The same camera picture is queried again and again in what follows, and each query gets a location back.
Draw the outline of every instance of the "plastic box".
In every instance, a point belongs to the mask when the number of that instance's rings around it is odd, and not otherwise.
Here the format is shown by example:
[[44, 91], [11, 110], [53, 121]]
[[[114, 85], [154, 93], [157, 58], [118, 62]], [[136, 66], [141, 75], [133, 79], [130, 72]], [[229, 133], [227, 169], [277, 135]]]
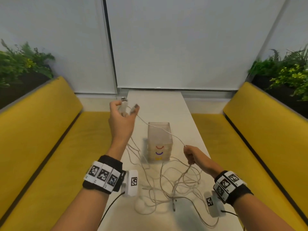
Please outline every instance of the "plastic box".
[[[149, 124], [171, 133], [169, 122], [149, 122]], [[148, 126], [148, 160], [170, 160], [173, 145], [172, 135], [156, 127]]]

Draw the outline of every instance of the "white table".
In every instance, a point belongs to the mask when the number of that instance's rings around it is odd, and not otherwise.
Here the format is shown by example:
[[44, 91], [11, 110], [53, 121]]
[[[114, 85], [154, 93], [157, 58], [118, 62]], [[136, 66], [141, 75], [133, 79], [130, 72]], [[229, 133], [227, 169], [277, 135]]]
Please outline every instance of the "white table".
[[[130, 91], [128, 93], [128, 101], [129, 106], [131, 107], [136, 103], [141, 107], [139, 116], [145, 122], [170, 122], [173, 134], [178, 136], [185, 144], [197, 146], [207, 156], [209, 156], [180, 92]], [[146, 151], [147, 131], [148, 126], [137, 117], [132, 137], [142, 151]], [[183, 154], [183, 144], [175, 137], [173, 137], [171, 156], [177, 157], [184, 163], [187, 163]], [[131, 158], [133, 162], [138, 163], [138, 160], [133, 154], [131, 154]], [[137, 169], [139, 173], [139, 183], [145, 184], [145, 177], [142, 168], [130, 163], [127, 152], [123, 155], [122, 162], [123, 169], [125, 170]], [[160, 170], [160, 166], [161, 164], [154, 165], [158, 171]], [[187, 168], [180, 163], [170, 162], [164, 166], [164, 169], [167, 169], [169, 166], [174, 166], [182, 172]], [[159, 176], [159, 173], [152, 171], [151, 175]], [[168, 171], [168, 177], [173, 180], [176, 180], [179, 176], [179, 172]], [[198, 189], [203, 195], [205, 191], [213, 188], [213, 184], [213, 178], [203, 172], [201, 174], [201, 184]], [[147, 191], [141, 190], [140, 184], [139, 192], [141, 194], [147, 193]], [[110, 195], [107, 207], [118, 196], [118, 194], [119, 193], [112, 193]], [[187, 197], [194, 201], [198, 211], [207, 223], [214, 224], [216, 222], [217, 218], [212, 218], [207, 213], [205, 205], [201, 200], [196, 198], [193, 194], [190, 194]], [[175, 212], [172, 210], [172, 203], [165, 203], [159, 205], [156, 212], [151, 215], [140, 215], [136, 213], [134, 210], [135, 204], [137, 205], [137, 209], [142, 212], [148, 212], [153, 209], [145, 207], [139, 197], [120, 197], [110, 208], [98, 230], [210, 230], [210, 228], [203, 225], [198, 214], [195, 212], [193, 205], [186, 199], [177, 200], [175, 203]], [[230, 205], [225, 205], [225, 209], [234, 212]], [[242, 227], [237, 217], [227, 214], [225, 217], [219, 219], [217, 226], [213, 230], [240, 231], [242, 230]]]

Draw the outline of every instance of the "black cable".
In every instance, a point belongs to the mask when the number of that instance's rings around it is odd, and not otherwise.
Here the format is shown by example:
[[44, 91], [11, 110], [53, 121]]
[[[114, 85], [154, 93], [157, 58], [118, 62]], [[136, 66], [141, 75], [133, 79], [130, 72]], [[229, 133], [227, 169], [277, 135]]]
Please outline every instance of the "black cable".
[[106, 210], [106, 212], [105, 212], [105, 214], [104, 214], [104, 216], [102, 217], [102, 219], [100, 220], [100, 223], [99, 223], [99, 225], [98, 226], [100, 226], [100, 224], [102, 223], [102, 221], [103, 221], [103, 219], [104, 219], [104, 217], [105, 217], [105, 215], [107, 214], [107, 212], [108, 212], [108, 210], [109, 210], [109, 208], [113, 205], [113, 203], [121, 196], [121, 195], [123, 195], [125, 192], [123, 192], [123, 193], [121, 193], [117, 198], [115, 198], [115, 200], [110, 204], [110, 206], [108, 207], [108, 209]]
[[225, 213], [230, 213], [230, 214], [235, 215], [235, 216], [237, 216], [237, 217], [238, 217], [238, 215], [237, 215], [237, 214], [235, 214], [235, 213], [228, 212], [228, 211], [224, 211], [224, 210], [220, 210], [220, 211], [221, 211], [221, 212], [225, 212]]

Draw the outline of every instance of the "wristband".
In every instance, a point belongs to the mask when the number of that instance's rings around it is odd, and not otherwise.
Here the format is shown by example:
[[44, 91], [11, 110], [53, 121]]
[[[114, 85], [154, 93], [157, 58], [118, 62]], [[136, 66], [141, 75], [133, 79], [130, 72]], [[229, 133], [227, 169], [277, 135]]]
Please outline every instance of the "wristband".
[[84, 177], [83, 187], [96, 189], [107, 194], [119, 191], [126, 171], [122, 170], [122, 162], [103, 155], [98, 161], [94, 161]]
[[215, 178], [213, 189], [223, 203], [233, 206], [234, 202], [244, 194], [253, 194], [246, 183], [232, 171], [223, 171]]

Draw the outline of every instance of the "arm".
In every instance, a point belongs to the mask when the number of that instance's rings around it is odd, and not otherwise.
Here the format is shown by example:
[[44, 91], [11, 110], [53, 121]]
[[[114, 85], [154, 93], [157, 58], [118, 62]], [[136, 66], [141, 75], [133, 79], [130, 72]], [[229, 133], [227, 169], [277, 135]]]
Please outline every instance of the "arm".
[[[106, 155], [121, 160], [126, 145], [131, 137], [139, 106], [131, 115], [122, 117], [117, 110], [121, 101], [110, 103], [109, 125], [112, 142]], [[109, 195], [98, 190], [82, 188], [66, 211], [56, 222], [52, 231], [96, 231], [103, 216]]]
[[[207, 157], [197, 147], [187, 145], [184, 147], [184, 154], [188, 160], [188, 164], [197, 164], [213, 178], [224, 171], [220, 165]], [[238, 198], [234, 202], [233, 207], [249, 231], [294, 230], [252, 194], [245, 194]]]

